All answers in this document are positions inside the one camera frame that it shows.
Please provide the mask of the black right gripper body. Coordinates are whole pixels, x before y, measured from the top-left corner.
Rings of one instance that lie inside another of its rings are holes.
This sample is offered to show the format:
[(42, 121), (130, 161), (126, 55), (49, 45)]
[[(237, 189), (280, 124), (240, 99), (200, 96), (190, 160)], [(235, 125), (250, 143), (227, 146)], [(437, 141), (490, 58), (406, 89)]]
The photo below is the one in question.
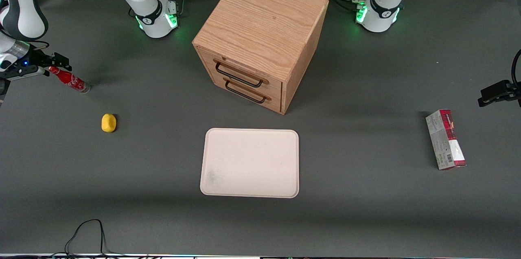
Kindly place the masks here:
[(9, 81), (14, 81), (18, 79), (9, 79), (9, 71), (16, 67), (25, 67), (25, 66), (40, 66), (42, 68), (46, 68), (50, 66), (51, 61), (49, 60), (49, 55), (44, 54), (40, 50), (29, 51), (26, 55), (21, 58), (18, 58), (14, 55), (4, 53), (1, 55), (1, 79), (6, 79)]

